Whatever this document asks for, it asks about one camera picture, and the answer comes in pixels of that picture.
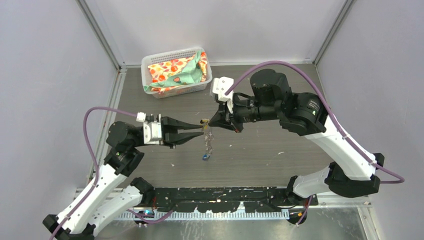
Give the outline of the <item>metal key organizer plate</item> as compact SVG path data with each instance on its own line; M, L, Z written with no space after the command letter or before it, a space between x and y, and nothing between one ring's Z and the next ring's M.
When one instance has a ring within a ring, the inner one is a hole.
M209 127L208 130L203 131L204 141L205 141L205 154L211 154L213 152L212 142L214 140L214 136L212 134L212 130Z

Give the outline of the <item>blue tagged key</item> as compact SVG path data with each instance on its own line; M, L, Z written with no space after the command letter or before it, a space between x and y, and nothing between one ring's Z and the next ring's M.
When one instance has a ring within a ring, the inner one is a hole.
M211 154L208 154L208 153L205 153L203 156L202 156L202 160L203 161L208 161L210 158L211 158Z

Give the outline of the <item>yellow tagged key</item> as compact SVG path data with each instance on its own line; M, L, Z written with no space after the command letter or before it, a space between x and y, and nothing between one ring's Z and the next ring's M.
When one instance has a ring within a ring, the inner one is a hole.
M209 129L209 120L208 119L201 119L200 123L202 125L203 131L206 131Z

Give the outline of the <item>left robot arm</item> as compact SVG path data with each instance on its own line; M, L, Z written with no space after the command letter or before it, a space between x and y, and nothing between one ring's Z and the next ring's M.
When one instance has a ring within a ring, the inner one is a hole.
M135 178L120 195L107 201L109 194L137 168L144 153L141 146L165 146L171 149L203 135L202 125L171 117L138 112L141 126L116 121L108 129L106 143L111 147L103 164L96 167L93 180L62 212L49 214L43 225L52 240L93 240L115 217L155 200L155 188L141 177Z

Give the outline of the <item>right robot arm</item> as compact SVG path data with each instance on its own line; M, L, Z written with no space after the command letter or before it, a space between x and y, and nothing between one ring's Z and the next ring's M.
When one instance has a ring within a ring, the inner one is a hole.
M219 107L209 121L211 127L240 133L245 123L277 120L282 129L312 141L332 159L323 170L291 177L284 192L288 203L299 205L305 198L325 192L356 198L379 191L376 168L383 164L384 156L360 154L362 148L354 148L342 135L316 94L292 92L286 75L273 69L251 76L251 96L240 92L226 95L233 82L229 77L212 81L210 92Z

